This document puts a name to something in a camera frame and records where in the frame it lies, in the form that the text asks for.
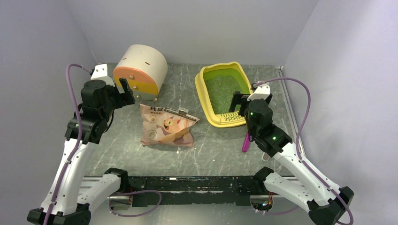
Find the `white orange cylindrical bin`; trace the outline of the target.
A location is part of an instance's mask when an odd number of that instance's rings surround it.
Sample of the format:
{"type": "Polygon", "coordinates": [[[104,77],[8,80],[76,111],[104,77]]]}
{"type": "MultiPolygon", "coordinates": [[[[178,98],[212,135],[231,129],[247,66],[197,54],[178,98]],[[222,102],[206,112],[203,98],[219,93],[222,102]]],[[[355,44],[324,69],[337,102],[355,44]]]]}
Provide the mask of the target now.
{"type": "Polygon", "coordinates": [[[113,78],[118,86],[121,86],[119,79],[125,78],[137,98],[156,101],[167,72],[168,64],[161,52],[135,44],[122,56],[113,70],[113,78]]]}

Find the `yellow green litter box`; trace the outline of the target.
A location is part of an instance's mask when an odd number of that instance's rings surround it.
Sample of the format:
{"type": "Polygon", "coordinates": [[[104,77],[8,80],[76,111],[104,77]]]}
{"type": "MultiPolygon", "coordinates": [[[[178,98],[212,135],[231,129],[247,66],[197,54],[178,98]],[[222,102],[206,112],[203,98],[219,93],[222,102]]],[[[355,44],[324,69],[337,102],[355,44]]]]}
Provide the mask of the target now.
{"type": "Polygon", "coordinates": [[[239,106],[229,112],[235,91],[252,93],[249,80],[238,62],[202,67],[195,76],[195,86],[203,112],[212,126],[229,128],[245,124],[244,118],[238,115],[239,106]]]}

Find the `pink cat litter bag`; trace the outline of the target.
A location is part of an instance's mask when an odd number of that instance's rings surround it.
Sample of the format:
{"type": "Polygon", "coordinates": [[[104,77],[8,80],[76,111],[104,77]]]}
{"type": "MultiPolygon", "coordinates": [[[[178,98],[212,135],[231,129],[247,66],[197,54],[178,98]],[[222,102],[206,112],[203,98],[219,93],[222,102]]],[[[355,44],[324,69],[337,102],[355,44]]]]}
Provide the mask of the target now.
{"type": "Polygon", "coordinates": [[[165,144],[174,146],[194,146],[190,128],[197,122],[165,112],[165,107],[141,104],[143,119],[141,144],[165,144]]]}

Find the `magenta plastic scoop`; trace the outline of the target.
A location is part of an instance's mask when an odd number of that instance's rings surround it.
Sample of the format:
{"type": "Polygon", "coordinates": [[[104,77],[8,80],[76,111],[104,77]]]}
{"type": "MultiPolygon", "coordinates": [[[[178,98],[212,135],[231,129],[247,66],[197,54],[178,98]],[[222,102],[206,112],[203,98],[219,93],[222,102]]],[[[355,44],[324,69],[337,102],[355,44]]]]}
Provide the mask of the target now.
{"type": "Polygon", "coordinates": [[[244,153],[246,153],[250,147],[250,143],[251,143],[250,138],[251,138],[251,136],[249,135],[249,133],[246,133],[246,136],[245,136],[245,139],[244,139],[244,142],[242,145],[242,149],[241,149],[241,151],[244,153]]]}

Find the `torn bag top strip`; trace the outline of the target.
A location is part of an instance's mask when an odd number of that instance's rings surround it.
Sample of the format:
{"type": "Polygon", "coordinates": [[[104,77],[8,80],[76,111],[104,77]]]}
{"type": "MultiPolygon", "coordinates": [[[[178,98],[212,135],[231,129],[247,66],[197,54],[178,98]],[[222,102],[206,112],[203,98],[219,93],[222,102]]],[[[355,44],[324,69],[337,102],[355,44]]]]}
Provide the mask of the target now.
{"type": "Polygon", "coordinates": [[[192,120],[194,122],[198,122],[199,121],[199,119],[197,117],[188,114],[189,110],[186,109],[186,108],[180,107],[180,108],[178,108],[176,110],[176,109],[172,109],[172,108],[166,107],[165,108],[165,112],[173,114],[173,115],[180,116],[180,117],[188,119],[188,120],[192,120]]]}

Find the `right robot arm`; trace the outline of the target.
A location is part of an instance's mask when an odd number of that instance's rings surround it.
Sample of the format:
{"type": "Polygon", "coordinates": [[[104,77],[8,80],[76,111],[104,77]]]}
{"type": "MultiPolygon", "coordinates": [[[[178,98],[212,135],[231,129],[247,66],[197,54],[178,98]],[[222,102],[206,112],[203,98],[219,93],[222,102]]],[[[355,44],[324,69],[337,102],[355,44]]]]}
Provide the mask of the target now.
{"type": "Polygon", "coordinates": [[[285,166],[300,184],[265,167],[255,175],[254,190],[258,194],[268,191],[288,199],[305,210],[316,225],[337,224],[348,212],[354,192],[349,187],[341,188],[323,175],[298,151],[292,138],[273,123],[273,111],[268,105],[271,98],[250,100],[248,94],[236,91],[229,111],[240,106],[238,114],[246,121],[246,139],[285,166]]]}

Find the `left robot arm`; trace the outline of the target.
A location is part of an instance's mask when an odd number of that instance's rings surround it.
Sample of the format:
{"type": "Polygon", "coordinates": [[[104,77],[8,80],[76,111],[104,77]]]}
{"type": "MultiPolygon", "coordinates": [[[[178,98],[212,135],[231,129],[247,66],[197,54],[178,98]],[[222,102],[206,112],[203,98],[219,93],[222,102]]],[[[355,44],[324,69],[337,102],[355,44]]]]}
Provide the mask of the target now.
{"type": "Polygon", "coordinates": [[[91,80],[81,89],[83,112],[67,125],[62,160],[47,197],[37,209],[29,211],[27,221],[35,225],[87,225],[92,213],[113,193],[131,190],[128,173],[110,168],[88,191],[79,194],[91,154],[99,149],[101,136],[115,109],[135,104],[133,91],[125,78],[119,79],[120,93],[103,80],[91,80]]]}

